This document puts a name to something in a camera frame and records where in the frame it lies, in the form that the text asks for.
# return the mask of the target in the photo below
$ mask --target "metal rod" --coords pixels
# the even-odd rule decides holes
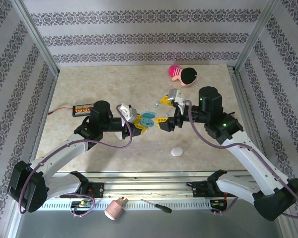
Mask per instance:
[[[152,202],[148,202],[148,201],[146,201],[146,200],[143,200],[143,199],[141,199],[141,201],[142,201],[142,202],[146,202],[146,203],[149,203],[149,204],[151,204],[151,205],[155,206],[155,203],[152,203]]]

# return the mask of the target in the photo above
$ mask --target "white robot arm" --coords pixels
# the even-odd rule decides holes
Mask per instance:
[[[229,150],[256,181],[256,183],[245,181],[219,170],[207,181],[211,195],[218,192],[233,194],[253,204],[256,210],[270,221],[275,220],[295,203],[296,198],[288,191],[288,188],[298,196],[298,179],[289,179],[270,163],[251,142],[238,120],[231,114],[223,112],[222,96],[216,88],[201,88],[198,106],[191,106],[191,101],[181,102],[184,96],[177,89],[170,90],[169,93],[171,96],[168,96],[170,101],[168,104],[171,103],[176,110],[173,117],[156,120],[160,128],[170,132],[176,126],[181,128],[184,121],[189,121],[200,139],[213,147]],[[208,135],[221,146],[213,145],[205,140],[193,122],[204,123]]]
[[[159,120],[160,128],[170,132],[176,126],[181,128],[184,121],[204,123],[208,134],[237,157],[256,181],[256,183],[245,181],[219,170],[206,182],[211,195],[221,192],[240,197],[253,204],[257,211],[270,221],[275,220],[295,203],[296,199],[281,184],[281,181],[298,195],[298,179],[289,179],[272,165],[251,142],[237,119],[223,112],[222,97],[215,88],[202,88],[199,91],[199,106],[191,108],[181,100],[184,96],[178,90],[170,92],[168,99],[176,107],[175,114],[173,117]],[[126,105],[122,107],[121,112],[129,119],[128,123],[132,126],[132,135],[140,135],[142,130],[130,123],[137,117],[133,115],[137,113],[136,110],[131,108],[129,110]],[[36,211],[46,200],[55,196],[67,193],[86,194],[88,180],[80,173],[71,172],[61,178],[52,178],[52,176],[73,158],[95,145],[88,140],[92,139],[100,143],[102,133],[105,131],[120,131],[123,138],[129,135],[121,118],[112,116],[109,103],[98,101],[91,110],[89,121],[84,120],[65,142],[31,164],[21,161],[15,165],[8,187],[9,195],[16,201],[20,199],[20,191],[25,180],[38,165],[41,166],[32,176],[22,201],[22,206],[27,211]],[[50,155],[52,156],[49,160],[42,163]]]

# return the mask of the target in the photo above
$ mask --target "wire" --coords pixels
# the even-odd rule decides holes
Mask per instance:
[[[224,204],[227,204],[227,193],[224,193]]]
[[[73,144],[77,144],[77,143],[81,143],[81,142],[91,142],[91,143],[95,143],[95,144],[101,144],[101,145],[105,145],[105,146],[108,146],[110,148],[116,148],[116,149],[124,149],[124,148],[127,148],[132,140],[133,140],[133,132],[131,130],[131,127],[127,121],[127,119],[125,118],[125,116],[119,111],[119,107],[121,106],[121,104],[117,105],[116,107],[116,110],[118,112],[118,114],[120,115],[120,117],[125,121],[125,124],[127,125],[127,128],[128,128],[128,131],[129,131],[129,141],[126,145],[124,146],[114,146],[114,145],[109,145],[109,144],[106,144],[104,142],[100,142],[100,141],[97,141],[97,140],[90,140],[90,139],[82,139],[82,140],[75,140],[75,141],[71,141],[69,142],[68,144],[65,144],[59,148],[57,148],[55,151],[53,151],[51,154],[49,154],[48,156],[46,156],[32,171],[31,173],[29,174],[28,178],[26,179],[25,183],[24,183],[24,186],[21,190],[21,194],[20,194],[20,197],[19,197],[19,201],[18,201],[18,211],[19,211],[19,214],[24,214],[26,212],[26,210],[22,211],[22,201],[24,199],[24,195],[25,195],[25,191],[26,191],[26,188],[28,187],[29,185],[29,182],[30,182],[30,179],[32,178],[32,176],[34,175],[34,173],[41,167],[44,165],[44,163],[50,159],[52,156],[54,156],[55,154],[59,153],[61,150],[65,149],[66,147],[69,147]]]
[[[86,216],[88,213],[90,213],[95,208],[96,201],[95,201],[95,198],[93,198],[92,196],[89,196],[89,195],[86,195],[86,194],[78,194],[78,193],[67,193],[66,195],[76,196],[76,197],[87,197],[87,198],[91,199],[91,203],[92,203],[91,207],[86,212],[84,212],[83,214],[78,215],[78,214],[75,213],[75,211],[77,210],[77,208],[79,208],[79,206],[74,208],[72,213],[75,217]]]
[[[192,129],[194,130],[194,132],[196,133],[196,135],[203,141],[205,142],[206,144],[214,147],[214,148],[217,148],[217,149],[228,149],[228,148],[231,148],[233,146],[241,146],[241,147],[244,147],[246,149],[249,149],[251,152],[253,152],[256,157],[263,163],[263,165],[269,170],[269,172],[272,173],[272,175],[275,177],[275,179],[277,181],[280,182],[280,184],[285,187],[288,192],[291,193],[292,196],[294,196],[294,198],[297,200],[298,202],[298,196],[297,194],[294,193],[294,191],[278,176],[278,174],[268,165],[268,163],[261,157],[261,155],[256,151],[254,150],[251,146],[249,145],[246,145],[246,144],[242,144],[242,143],[234,143],[234,144],[231,144],[231,145],[226,145],[226,146],[219,146],[219,145],[215,145],[209,141],[207,141],[199,132],[198,130],[196,129],[195,125],[194,125],[194,122],[193,122],[193,118],[192,118],[192,102],[190,100],[185,100],[183,101],[185,104],[186,103],[189,103],[189,121],[190,121],[190,124],[192,126]],[[226,210],[224,212],[226,212],[228,209],[230,209],[232,207],[232,205],[235,203],[234,201],[230,204],[230,206],[228,208],[226,208]],[[287,213],[283,213],[284,216],[286,217],[290,217],[290,218],[294,218],[294,219],[298,219],[298,216],[293,216],[293,215],[289,215]]]
[[[69,108],[69,107],[60,107],[60,108],[56,108],[55,110],[48,112],[48,115],[52,114],[53,112],[56,112],[56,111],[59,110],[59,109],[73,109],[73,107],[71,107],[71,108]]]
[[[94,191],[94,189],[90,188],[90,189],[88,190],[88,192],[91,192],[91,194],[92,194],[92,197],[94,197],[94,196],[95,196],[95,191]]]

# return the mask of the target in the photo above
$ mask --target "white object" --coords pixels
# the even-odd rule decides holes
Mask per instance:
[[[253,193],[259,192],[260,190],[255,180],[245,180],[229,174],[219,177],[217,185],[222,192],[234,194],[253,205],[255,200]]]
[[[176,88],[171,89],[168,94],[168,100],[169,101],[174,100],[174,103],[176,103],[178,108],[180,109],[181,115],[183,115],[184,108],[185,108],[185,104],[183,102],[185,100],[184,94],[182,94],[180,90]]]
[[[119,139],[119,140],[123,140],[123,134],[120,131],[115,132],[115,136]]]
[[[133,122],[137,119],[137,110],[134,108],[130,108],[128,105],[122,103],[119,107],[119,111],[124,115],[125,119],[128,122]],[[125,125],[125,121],[121,118],[121,126]]]
[[[40,157],[31,162],[31,168],[35,168],[42,160],[58,148],[63,145],[68,145],[72,141],[82,140],[82,137],[79,134],[72,134],[66,141],[61,145],[50,151],[48,154]],[[80,142],[74,145],[68,146],[61,150],[59,153],[53,155],[47,162],[43,164],[36,172],[42,172],[43,178],[46,183],[46,187],[49,188],[47,199],[50,199],[55,196],[59,196],[66,193],[76,192],[81,181],[78,177],[68,174],[65,177],[52,178],[52,176],[69,161],[80,154],[84,154],[88,150],[88,142]]]
[[[174,147],[172,150],[171,150],[171,154],[173,156],[181,156],[183,154],[183,149],[181,147]]]
[[[265,162],[278,174],[280,179],[287,184],[288,176],[279,171],[267,158],[260,152],[259,149],[251,142],[245,131],[238,131],[232,135],[232,139],[225,140],[223,146],[231,145],[234,143],[242,143],[251,146],[256,150],[260,156],[265,160]],[[244,165],[244,167],[249,171],[253,178],[258,183],[261,191],[264,195],[275,194],[274,189],[282,189],[283,186],[279,181],[275,180],[275,177],[269,172],[269,170],[264,166],[264,164],[256,157],[256,155],[246,149],[245,147],[233,146],[228,148],[228,150]]]

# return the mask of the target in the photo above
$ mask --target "gray wall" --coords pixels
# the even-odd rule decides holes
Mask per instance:
[[[25,0],[59,67],[234,65],[266,0]]]
[[[53,79],[10,1],[0,0],[0,237],[13,166],[31,157]]]
[[[298,1],[278,3],[240,76],[267,157],[298,178]]]

